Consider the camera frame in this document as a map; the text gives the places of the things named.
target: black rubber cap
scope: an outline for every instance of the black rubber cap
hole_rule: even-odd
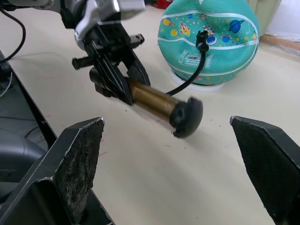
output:
[[[180,102],[170,116],[170,124],[176,129],[175,137],[185,138],[194,133],[202,120],[203,104],[195,98],[190,98],[187,103]]]

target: red object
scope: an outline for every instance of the red object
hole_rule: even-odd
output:
[[[173,2],[173,0],[157,0],[156,3],[153,4],[156,8],[166,9]]]

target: gold metal tube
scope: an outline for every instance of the gold metal tube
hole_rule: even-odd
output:
[[[170,120],[175,106],[179,103],[177,99],[130,78],[126,77],[126,80],[135,104],[163,120]]]

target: teal basketball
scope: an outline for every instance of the teal basketball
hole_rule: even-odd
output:
[[[175,74],[187,80],[201,60],[198,31],[208,32],[205,64],[194,84],[216,85],[237,77],[255,57],[260,29],[245,0],[175,0],[164,12],[159,48]]]

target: white table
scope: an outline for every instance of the white table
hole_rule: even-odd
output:
[[[162,13],[149,7],[123,24],[129,34],[146,38],[135,52],[152,86],[167,91],[177,85],[157,45]],[[93,190],[117,225],[274,224],[248,178],[229,118],[263,120],[300,143],[299,62],[259,50],[243,75],[219,92],[178,94],[204,104],[199,129],[180,140],[98,94],[90,68],[73,69],[71,59],[85,53],[59,14],[33,9],[12,14],[25,24],[27,39],[10,64],[55,133],[82,120],[105,119]],[[19,44],[21,29],[3,15],[0,29],[0,50],[8,55]]]

